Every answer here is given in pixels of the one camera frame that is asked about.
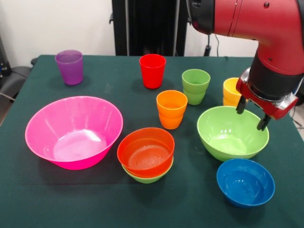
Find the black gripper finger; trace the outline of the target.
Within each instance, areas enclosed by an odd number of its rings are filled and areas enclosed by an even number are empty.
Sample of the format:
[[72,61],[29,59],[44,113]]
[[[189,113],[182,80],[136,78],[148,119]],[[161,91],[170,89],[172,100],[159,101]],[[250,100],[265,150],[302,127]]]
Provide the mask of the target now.
[[236,107],[237,114],[243,114],[247,105],[247,99],[242,95]]
[[259,121],[257,129],[259,131],[264,131],[271,120],[271,116],[265,114],[264,117]]

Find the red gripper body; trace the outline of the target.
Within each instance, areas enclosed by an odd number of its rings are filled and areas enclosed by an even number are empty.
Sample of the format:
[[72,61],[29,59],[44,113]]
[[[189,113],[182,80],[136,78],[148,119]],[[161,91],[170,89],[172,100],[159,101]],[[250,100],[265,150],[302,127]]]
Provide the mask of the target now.
[[298,97],[293,93],[290,93],[279,101],[265,100],[262,97],[256,95],[249,87],[249,72],[250,68],[246,69],[240,78],[238,79],[236,89],[247,100],[252,101],[258,105],[265,114],[271,116],[271,118],[278,120],[284,117],[289,111],[296,105]]

